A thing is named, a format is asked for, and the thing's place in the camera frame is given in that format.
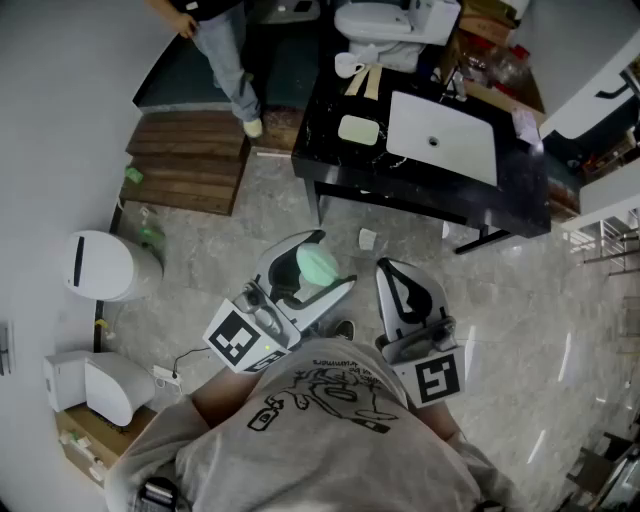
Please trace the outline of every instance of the white shoe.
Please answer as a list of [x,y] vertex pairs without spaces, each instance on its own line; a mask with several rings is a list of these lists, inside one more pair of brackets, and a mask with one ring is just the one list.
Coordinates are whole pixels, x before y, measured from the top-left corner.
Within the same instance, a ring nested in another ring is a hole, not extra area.
[[242,127],[244,128],[244,133],[247,134],[247,137],[257,139],[262,135],[262,121],[260,119],[244,121],[242,123]]

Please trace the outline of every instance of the sneaker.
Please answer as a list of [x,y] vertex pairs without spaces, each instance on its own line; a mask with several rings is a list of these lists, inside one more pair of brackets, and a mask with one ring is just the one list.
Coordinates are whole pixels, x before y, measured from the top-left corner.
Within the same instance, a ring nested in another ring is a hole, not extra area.
[[244,128],[244,133],[247,134],[247,137],[257,139],[262,135],[262,121],[260,119],[245,121],[242,123],[242,127]]
[[347,341],[353,341],[356,333],[356,324],[351,320],[342,320],[333,331],[332,338],[344,338]]

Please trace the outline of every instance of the black shoe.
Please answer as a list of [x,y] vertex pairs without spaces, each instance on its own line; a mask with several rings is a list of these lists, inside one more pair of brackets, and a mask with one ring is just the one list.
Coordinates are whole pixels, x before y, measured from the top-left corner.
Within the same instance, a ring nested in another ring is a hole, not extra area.
[[332,338],[344,338],[345,340],[353,341],[355,333],[356,324],[351,320],[341,320],[333,330]]

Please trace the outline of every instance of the white wall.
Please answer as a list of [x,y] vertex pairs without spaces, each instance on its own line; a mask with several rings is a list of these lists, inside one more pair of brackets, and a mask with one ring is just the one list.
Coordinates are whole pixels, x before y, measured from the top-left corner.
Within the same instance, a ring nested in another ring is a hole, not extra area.
[[59,273],[66,236],[106,229],[138,86],[171,34],[142,0],[0,0],[0,320],[17,367],[0,377],[0,500],[9,510],[101,510],[64,459],[42,357],[91,347],[95,304]]

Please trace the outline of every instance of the power strip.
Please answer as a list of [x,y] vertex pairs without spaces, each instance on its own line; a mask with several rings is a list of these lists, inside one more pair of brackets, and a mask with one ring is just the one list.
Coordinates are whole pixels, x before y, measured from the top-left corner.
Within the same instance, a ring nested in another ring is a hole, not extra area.
[[180,385],[182,384],[182,377],[179,373],[176,373],[176,378],[174,379],[173,372],[171,370],[167,370],[166,368],[158,366],[157,364],[153,365],[153,377],[156,379],[156,385],[158,380],[168,382],[169,384],[173,384],[174,386],[178,387],[180,387]]

